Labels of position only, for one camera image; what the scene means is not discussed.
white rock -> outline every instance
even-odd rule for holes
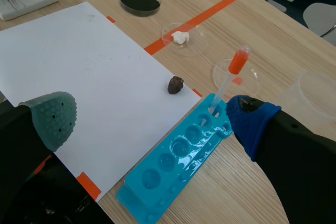
[[[183,31],[176,31],[172,34],[174,42],[182,45],[185,42],[189,41],[189,33]]]

dropper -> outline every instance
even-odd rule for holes
[[[223,83],[220,86],[218,92],[215,95],[214,100],[212,101],[212,103],[211,103],[211,105],[208,109],[209,113],[211,115],[214,114],[214,111],[215,111],[216,107],[218,106],[219,102],[221,101],[222,96],[225,94],[225,91],[227,90],[227,87],[229,86],[230,82],[233,79],[235,79],[235,77],[237,77],[237,75],[242,70],[243,66],[245,65],[245,63],[247,61],[249,53],[250,53],[250,48],[248,46],[242,46],[236,51],[230,65],[228,67],[228,72],[227,72],[227,74],[226,74],[226,76],[223,80]]]

white paper sheet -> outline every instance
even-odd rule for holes
[[[56,152],[99,200],[198,101],[187,86],[88,3],[0,32],[0,90],[17,106],[55,91],[77,102],[74,132]]]

wooden table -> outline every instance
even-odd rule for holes
[[[140,46],[160,38],[162,25],[185,22],[220,0],[162,0],[160,11],[139,18],[126,13],[119,0],[60,0],[17,19],[0,22],[0,30],[88,1]],[[175,75],[201,94],[215,92],[213,65],[232,56],[238,46],[253,49],[249,61],[258,69],[261,91],[257,98],[271,101],[304,69],[336,79],[336,47],[263,0],[237,0],[201,26],[208,47],[202,55],[188,58],[163,48],[153,55]],[[335,136],[336,127],[321,132]],[[99,205],[116,223],[135,220],[120,206],[115,185]],[[252,163],[238,141],[223,141],[179,194],[159,223],[288,223],[281,203],[261,169]]]

black soil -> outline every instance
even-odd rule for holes
[[[160,7],[160,3],[157,0],[120,0],[126,7],[140,11],[150,12]]]

